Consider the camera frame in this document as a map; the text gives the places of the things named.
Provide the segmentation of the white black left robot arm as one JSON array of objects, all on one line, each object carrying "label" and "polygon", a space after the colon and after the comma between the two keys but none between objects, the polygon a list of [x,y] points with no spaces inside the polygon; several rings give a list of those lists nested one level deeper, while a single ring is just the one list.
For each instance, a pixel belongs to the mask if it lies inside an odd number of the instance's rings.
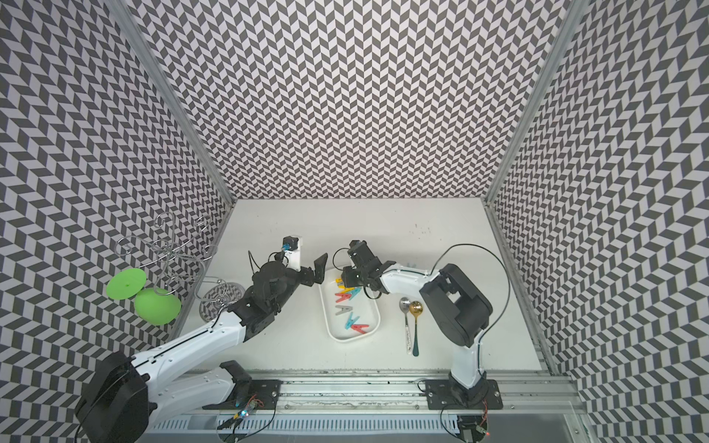
[{"label": "white black left robot arm", "polygon": [[186,373],[268,328],[299,286],[323,283],[327,259],[320,256],[311,268],[269,261],[253,274],[245,295],[215,319],[134,356],[110,354],[82,388],[77,432],[91,442],[135,442],[165,420],[226,402],[250,380],[236,361],[201,376]]}]

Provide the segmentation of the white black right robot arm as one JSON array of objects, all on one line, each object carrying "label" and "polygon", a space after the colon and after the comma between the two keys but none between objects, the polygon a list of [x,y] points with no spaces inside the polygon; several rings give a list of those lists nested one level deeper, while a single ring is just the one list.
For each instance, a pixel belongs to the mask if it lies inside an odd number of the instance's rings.
[{"label": "white black right robot arm", "polygon": [[480,357],[482,339],[490,326],[493,306],[455,264],[437,271],[404,267],[382,261],[364,240],[347,247],[351,264],[343,268],[347,287],[360,287],[378,295],[402,295],[419,302],[453,345],[449,378],[452,392],[468,402],[486,388],[486,371]]}]

